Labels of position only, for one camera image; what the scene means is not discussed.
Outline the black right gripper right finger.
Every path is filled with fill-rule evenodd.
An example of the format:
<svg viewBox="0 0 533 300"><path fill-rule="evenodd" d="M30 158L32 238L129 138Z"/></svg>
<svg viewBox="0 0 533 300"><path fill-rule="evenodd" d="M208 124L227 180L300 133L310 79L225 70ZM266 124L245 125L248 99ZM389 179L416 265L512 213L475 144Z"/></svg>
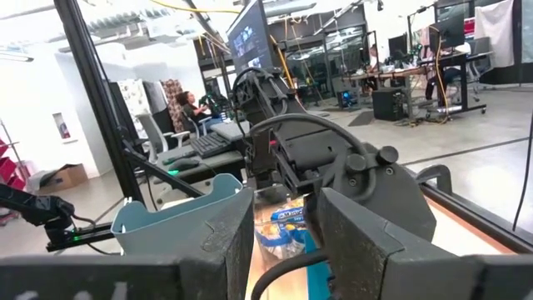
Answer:
<svg viewBox="0 0 533 300"><path fill-rule="evenodd" d="M323 248L344 299L530 299L532 256L456 256L328 187Z"/></svg>

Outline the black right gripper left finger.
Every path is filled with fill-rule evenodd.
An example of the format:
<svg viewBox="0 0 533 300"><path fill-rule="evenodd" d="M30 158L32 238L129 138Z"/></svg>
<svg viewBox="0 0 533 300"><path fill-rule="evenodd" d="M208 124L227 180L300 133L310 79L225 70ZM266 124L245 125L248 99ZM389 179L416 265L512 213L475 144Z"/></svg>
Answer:
<svg viewBox="0 0 533 300"><path fill-rule="evenodd" d="M3 299L243 299L253 192L214 191L159 212L136 203L113 224L121 256L10 257Z"/></svg>

